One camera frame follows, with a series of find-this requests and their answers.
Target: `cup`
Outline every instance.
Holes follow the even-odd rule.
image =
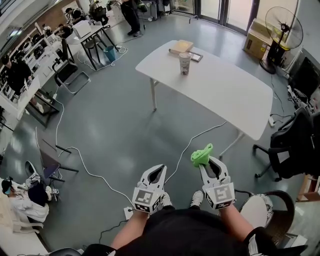
[[[188,75],[190,69],[191,54],[189,52],[181,52],[179,54],[181,75]]]

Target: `book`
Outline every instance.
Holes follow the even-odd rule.
[[[191,48],[194,46],[193,42],[179,40],[176,42],[176,44],[169,49],[169,52],[172,54],[180,54],[185,53],[191,50]]]

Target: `cardboard box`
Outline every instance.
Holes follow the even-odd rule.
[[[267,47],[272,43],[270,37],[266,37],[252,29],[249,30],[243,50],[248,54],[261,60],[265,55]]]
[[[266,27],[266,22],[264,20],[258,18],[255,18],[250,26],[251,30],[258,32],[259,34],[267,38],[269,38],[272,33],[272,30],[270,28],[271,26],[269,28]]]
[[[91,32],[91,27],[87,20],[79,21],[77,24],[73,25],[72,28],[78,38],[83,38]]]

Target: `black hair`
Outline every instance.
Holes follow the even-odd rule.
[[[9,56],[8,56],[8,55],[4,55],[4,56],[1,58],[1,61],[2,61],[2,64],[3,64],[3,65],[8,64],[8,62],[9,62]]]
[[[4,193],[6,195],[6,191],[8,191],[9,188],[12,188],[12,178],[11,177],[8,177],[7,179],[4,179],[2,182],[1,182],[1,186],[2,186],[2,193]]]

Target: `person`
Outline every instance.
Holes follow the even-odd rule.
[[[52,200],[52,189],[49,186],[44,189],[37,172],[34,172],[23,185],[8,177],[1,182],[1,186],[2,192],[8,196],[12,208],[17,213],[41,223],[46,220],[49,214],[47,202]]]
[[[46,24],[43,24],[42,27],[43,27],[42,33],[43,33],[46,37],[49,37],[49,36],[52,35],[52,29],[51,29],[51,27],[47,26]]]
[[[80,21],[85,21],[85,17],[82,15],[82,12],[79,9],[67,8],[65,13],[68,17],[68,24],[72,23],[73,25],[77,24]]]
[[[60,29],[59,35],[64,39],[66,39],[68,36],[72,34],[71,28],[69,26],[59,24],[59,29]]]
[[[134,37],[142,36],[140,32],[140,21],[137,14],[137,3],[135,0],[123,0],[121,4],[121,12],[125,20],[131,26],[131,31],[128,32],[128,36],[133,35]]]
[[[91,17],[96,21],[96,22],[101,22],[102,25],[105,25],[108,23],[109,21],[109,18],[107,17],[106,14],[104,15],[99,15],[99,16],[96,16],[95,14],[95,10],[96,10],[96,2],[95,0],[92,0],[90,5],[89,5],[89,14],[91,15]]]
[[[200,210],[203,198],[197,191],[188,209],[175,209],[164,193],[160,211],[148,218],[147,212],[135,210],[110,246],[91,244],[82,256],[284,255],[263,227],[253,228],[233,205],[217,216]]]
[[[11,62],[8,55],[4,55],[1,59],[2,64],[5,65],[7,83],[16,96],[20,96],[25,86],[25,80],[27,83],[31,83],[32,76],[29,66],[23,61],[18,59],[16,62]],[[34,105],[41,113],[44,113],[43,106],[38,103],[33,97],[30,102]]]

